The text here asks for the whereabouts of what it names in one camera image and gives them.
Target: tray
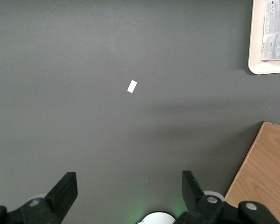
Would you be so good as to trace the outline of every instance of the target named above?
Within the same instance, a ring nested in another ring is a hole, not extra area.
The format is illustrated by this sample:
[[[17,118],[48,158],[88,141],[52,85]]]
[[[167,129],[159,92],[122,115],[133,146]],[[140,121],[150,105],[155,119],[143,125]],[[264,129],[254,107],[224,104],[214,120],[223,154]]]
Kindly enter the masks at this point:
[[[265,0],[253,1],[248,67],[256,75],[280,73],[280,61],[261,60],[265,9]]]

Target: gray floor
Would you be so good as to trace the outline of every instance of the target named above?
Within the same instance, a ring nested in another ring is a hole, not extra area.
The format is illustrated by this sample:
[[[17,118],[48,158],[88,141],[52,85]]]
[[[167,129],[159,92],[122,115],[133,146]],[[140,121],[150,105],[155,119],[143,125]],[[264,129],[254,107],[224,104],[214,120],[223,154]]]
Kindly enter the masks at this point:
[[[76,171],[64,224],[186,210],[182,170],[225,194],[280,74],[247,67],[252,0],[0,1],[0,204]],[[133,93],[127,88],[138,82]]]

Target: white round object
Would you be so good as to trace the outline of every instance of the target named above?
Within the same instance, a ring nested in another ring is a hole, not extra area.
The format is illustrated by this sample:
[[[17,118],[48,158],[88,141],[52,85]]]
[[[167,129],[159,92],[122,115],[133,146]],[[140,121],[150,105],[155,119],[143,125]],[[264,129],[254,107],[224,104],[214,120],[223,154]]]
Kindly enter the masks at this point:
[[[38,194],[38,195],[34,195],[32,197],[30,197],[28,199],[28,201],[32,200],[32,199],[35,199],[35,198],[44,198],[47,194]]]
[[[218,192],[214,192],[214,191],[210,191],[210,190],[205,190],[204,191],[205,195],[213,195],[213,196],[217,196],[218,198],[220,198],[222,200],[222,202],[226,202],[225,198],[223,197],[223,195],[221,195]]]
[[[165,212],[154,212],[146,216],[139,224],[173,224],[175,219]]]

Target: wooden table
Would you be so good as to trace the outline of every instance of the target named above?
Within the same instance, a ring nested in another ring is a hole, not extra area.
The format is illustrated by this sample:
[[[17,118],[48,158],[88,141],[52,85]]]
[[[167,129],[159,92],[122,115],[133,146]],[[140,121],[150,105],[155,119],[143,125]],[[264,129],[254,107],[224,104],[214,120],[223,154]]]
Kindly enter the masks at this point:
[[[226,196],[265,205],[280,222],[280,126],[264,122]]]

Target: green light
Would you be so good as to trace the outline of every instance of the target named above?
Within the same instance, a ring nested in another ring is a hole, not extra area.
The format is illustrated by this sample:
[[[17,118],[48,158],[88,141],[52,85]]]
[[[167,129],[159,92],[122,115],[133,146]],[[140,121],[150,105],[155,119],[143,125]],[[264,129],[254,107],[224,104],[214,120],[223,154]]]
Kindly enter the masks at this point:
[[[173,211],[176,218],[178,218],[183,212],[187,211],[187,207],[182,197],[176,199]]]

